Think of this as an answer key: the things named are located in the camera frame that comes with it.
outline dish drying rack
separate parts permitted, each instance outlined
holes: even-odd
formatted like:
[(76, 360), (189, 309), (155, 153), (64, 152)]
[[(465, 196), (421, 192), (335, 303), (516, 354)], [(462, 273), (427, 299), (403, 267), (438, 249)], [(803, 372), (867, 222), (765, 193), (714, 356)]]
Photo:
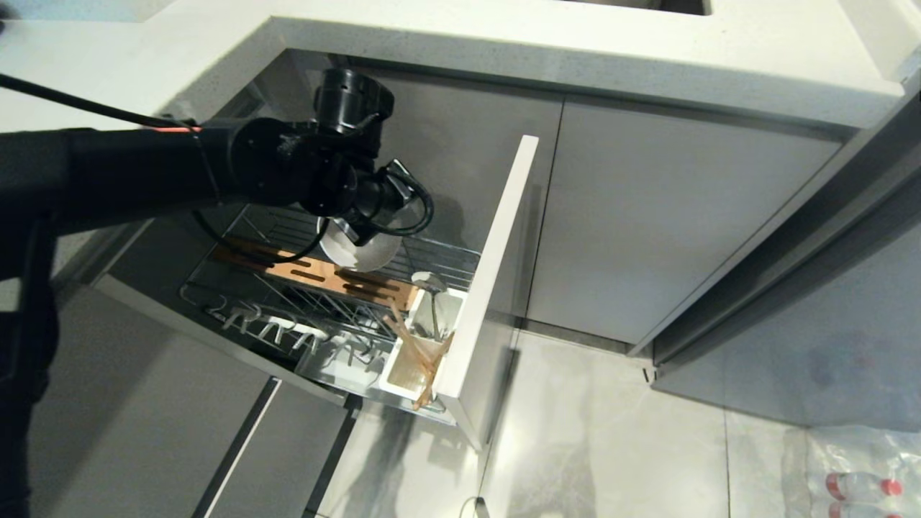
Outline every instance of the dish drying rack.
[[(294, 253), (316, 234), (317, 218), (300, 207), (245, 206), (224, 237)], [(383, 323), (391, 314), (386, 303), (218, 260), (226, 254), (218, 246), (183, 282), (184, 300), (218, 321), (226, 337), (298, 375), (353, 394), (381, 395), (376, 381), (397, 340)], [(319, 245), (308, 257), (332, 262)], [(466, 292), (479, 259), (473, 250), (404, 237), (393, 260), (370, 275), (411, 284), (413, 273), (433, 272), (449, 287)]]

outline water bottle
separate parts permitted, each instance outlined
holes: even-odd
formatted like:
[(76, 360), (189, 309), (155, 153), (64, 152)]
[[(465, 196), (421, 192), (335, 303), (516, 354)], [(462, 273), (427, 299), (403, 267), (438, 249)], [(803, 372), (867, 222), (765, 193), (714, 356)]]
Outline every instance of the water bottle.
[(898, 512), (884, 511), (866, 503), (842, 503), (828, 506), (828, 518), (903, 518)]
[(874, 503), (902, 494), (902, 483), (898, 480), (862, 471), (829, 473), (825, 487), (836, 500), (846, 502)]

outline metal wire rack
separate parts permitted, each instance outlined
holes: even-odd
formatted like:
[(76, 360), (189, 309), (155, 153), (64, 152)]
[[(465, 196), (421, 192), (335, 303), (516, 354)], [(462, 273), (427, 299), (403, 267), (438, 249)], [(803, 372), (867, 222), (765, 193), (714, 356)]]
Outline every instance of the metal wire rack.
[[(314, 239), (317, 227), (318, 219), (299, 207), (246, 206), (225, 235), (261, 241), (296, 252)], [(294, 317), (330, 336), (347, 332), (356, 338), (353, 342), (362, 350), (366, 350), (368, 345), (385, 353), (392, 349), (396, 336), (383, 323), (383, 317), (390, 313), (389, 308), (213, 261), (210, 259), (212, 251), (188, 276), (182, 295), (217, 320), (225, 322), (229, 318), (228, 312), (235, 307), (259, 307), (266, 315)], [(319, 246), (310, 256), (329, 261)], [(441, 277), (450, 287), (466, 291), (479, 259), (480, 254), (475, 251), (413, 236), (403, 238), (393, 260), (374, 274), (411, 282), (414, 272), (429, 271)], [(281, 343), (261, 341), (290, 359), (297, 359), (307, 350), (294, 350), (293, 337), (282, 339)]]

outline kitchen cabinet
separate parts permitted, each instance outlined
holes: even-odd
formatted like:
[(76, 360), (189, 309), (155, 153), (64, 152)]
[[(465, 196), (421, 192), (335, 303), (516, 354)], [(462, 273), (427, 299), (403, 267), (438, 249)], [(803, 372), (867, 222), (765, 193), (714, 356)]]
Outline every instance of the kitchen cabinet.
[[(33, 515), (191, 516), (268, 376), (95, 289), (59, 314), (52, 382), (29, 431)], [(221, 498), (300, 516), (346, 410), (282, 389)], [(266, 441), (278, 447), (271, 472), (255, 469)], [(239, 487), (254, 475), (261, 499)]]
[[(515, 318), (522, 316), (527, 307), (562, 96), (517, 88), (484, 88), (465, 81), (397, 72), (364, 72), (390, 88), (396, 98), (394, 114), (384, 124), (378, 164), (399, 158), (432, 194), (436, 214), (422, 238), (436, 241), (440, 250), (462, 251), (474, 258), (470, 276), (465, 279), (466, 295), (458, 314), (457, 332), (435, 379), (437, 401), (416, 412), (460, 427), (471, 445), (479, 449), (489, 440), (510, 359)], [(208, 217), (221, 229), (232, 224), (231, 233), (236, 234), (251, 232), (247, 227), (272, 223), (277, 213), (271, 210), (282, 210), (286, 211), (288, 227), (296, 226), (300, 232), (315, 228), (312, 217), (295, 214), (290, 208), (248, 207), (245, 214), (241, 209), (223, 207)], [(262, 230), (274, 238), (270, 228)], [(409, 241), (404, 238), (403, 248), (410, 250)], [(254, 336), (244, 336), (236, 326), (223, 329), (222, 323), (213, 318), (214, 312), (203, 312), (201, 305), (190, 304), (192, 292), (181, 288), (188, 284), (192, 272), (202, 271), (197, 265), (214, 265), (205, 260), (213, 245), (190, 218), (159, 218), (114, 262), (100, 284), (107, 292), (117, 292), (119, 300), (161, 322), (181, 325), (191, 334), (197, 332), (182, 323), (194, 322), (222, 336), (220, 343), (212, 345), (288, 382), (300, 382), (299, 386), (313, 395), (342, 397), (342, 392), (348, 392), (413, 411), (412, 399), (388, 393), (379, 383), (380, 376), (386, 373), (381, 373), (378, 360), (397, 354), (386, 344), (372, 343), (379, 349), (375, 356), (362, 357), (346, 347), (332, 352), (330, 361), (311, 363), (293, 349), (282, 355), (259, 351), (253, 348), (259, 341)], [(319, 249), (314, 254), (323, 258)], [(424, 269), (417, 267), (418, 256), (414, 262), (407, 252), (405, 259), (413, 268)], [(438, 259), (427, 261), (437, 263)], [(265, 278), (254, 280), (252, 272), (226, 265), (216, 270), (216, 276), (221, 280), (208, 288), (258, 293), (248, 300), (258, 301), (266, 311), (290, 303), (295, 306), (285, 307), (292, 314), (317, 309), (299, 305), (302, 301), (292, 302), (304, 299), (291, 296), (290, 283), (268, 289)], [(159, 313), (154, 315), (154, 306), (145, 299), (154, 301), (154, 306), (168, 308), (171, 314), (157, 310)], [(232, 300), (229, 306), (237, 303), (237, 299)], [(273, 306), (267, 300), (280, 305)], [(370, 326), (378, 330), (382, 327), (373, 323)], [(227, 341), (235, 342), (231, 347), (234, 350), (228, 349)]]
[(805, 128), (567, 99), (528, 317), (648, 343), (839, 147)]

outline white tile floor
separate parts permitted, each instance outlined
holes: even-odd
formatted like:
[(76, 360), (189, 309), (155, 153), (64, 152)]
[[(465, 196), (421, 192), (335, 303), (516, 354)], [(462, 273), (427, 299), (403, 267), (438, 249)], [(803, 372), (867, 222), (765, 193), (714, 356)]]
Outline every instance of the white tile floor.
[(481, 494), (491, 518), (783, 516), (787, 427), (654, 392), (647, 360), (528, 333), (518, 350), (490, 453), (366, 406), (321, 515), (453, 518)]

